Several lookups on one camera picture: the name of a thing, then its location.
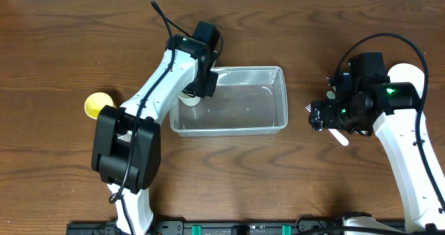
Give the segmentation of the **white cup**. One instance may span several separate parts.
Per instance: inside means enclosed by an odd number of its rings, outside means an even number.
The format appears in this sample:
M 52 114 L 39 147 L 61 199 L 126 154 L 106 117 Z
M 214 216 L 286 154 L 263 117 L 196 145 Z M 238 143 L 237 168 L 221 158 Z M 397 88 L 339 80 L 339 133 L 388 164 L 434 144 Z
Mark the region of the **white cup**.
M 197 96 L 188 96 L 185 93 L 181 92 L 178 95 L 179 100 L 185 104 L 186 106 L 196 106 L 199 104 L 201 98 Z

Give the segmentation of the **white bowl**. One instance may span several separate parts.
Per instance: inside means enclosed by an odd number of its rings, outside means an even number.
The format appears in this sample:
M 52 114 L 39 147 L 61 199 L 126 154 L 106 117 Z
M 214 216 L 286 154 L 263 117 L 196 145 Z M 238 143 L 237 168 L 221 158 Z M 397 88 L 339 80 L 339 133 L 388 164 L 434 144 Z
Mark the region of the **white bowl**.
M 388 76 L 392 83 L 410 82 L 422 98 L 425 75 L 418 67 L 409 63 L 399 63 L 389 69 Z

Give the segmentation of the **yellow cup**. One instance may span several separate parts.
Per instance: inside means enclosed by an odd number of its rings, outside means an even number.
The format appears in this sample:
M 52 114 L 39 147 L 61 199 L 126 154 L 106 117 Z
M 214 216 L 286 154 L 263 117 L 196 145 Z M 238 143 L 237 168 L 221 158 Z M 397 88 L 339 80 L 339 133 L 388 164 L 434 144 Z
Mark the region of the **yellow cup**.
M 96 120 L 105 106 L 115 107 L 111 96 L 105 92 L 95 92 L 85 100 L 84 111 L 89 118 Z

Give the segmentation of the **mint green plastic spoon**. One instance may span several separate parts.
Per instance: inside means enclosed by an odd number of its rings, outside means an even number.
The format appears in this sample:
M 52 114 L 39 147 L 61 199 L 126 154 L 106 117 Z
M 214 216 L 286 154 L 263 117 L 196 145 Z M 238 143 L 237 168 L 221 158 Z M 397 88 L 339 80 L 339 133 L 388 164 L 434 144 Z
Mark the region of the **mint green plastic spoon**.
M 336 98 L 335 93 L 332 92 L 332 91 L 327 91 L 326 96 L 327 96 L 328 99 L 335 99 Z

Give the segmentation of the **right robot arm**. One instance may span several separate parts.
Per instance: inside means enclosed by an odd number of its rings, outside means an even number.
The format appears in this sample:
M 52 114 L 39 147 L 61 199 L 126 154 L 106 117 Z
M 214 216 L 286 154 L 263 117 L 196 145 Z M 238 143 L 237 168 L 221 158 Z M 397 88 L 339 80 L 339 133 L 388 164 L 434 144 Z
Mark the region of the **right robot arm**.
M 375 135 L 389 159 L 408 234 L 444 233 L 444 173 L 432 148 L 423 100 L 410 82 L 359 82 L 313 101 L 313 130 Z

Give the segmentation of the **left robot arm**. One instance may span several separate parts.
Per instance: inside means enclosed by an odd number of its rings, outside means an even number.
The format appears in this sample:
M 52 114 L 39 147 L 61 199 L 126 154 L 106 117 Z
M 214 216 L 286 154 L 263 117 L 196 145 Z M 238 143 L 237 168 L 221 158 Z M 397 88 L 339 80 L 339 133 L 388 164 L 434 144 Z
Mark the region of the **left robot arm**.
M 161 163 L 161 124 L 181 93 L 212 97 L 218 75 L 220 36 L 176 35 L 141 89 L 119 107 L 97 109 L 91 168 L 111 190 L 117 229 L 146 234 L 154 219 L 149 187 Z

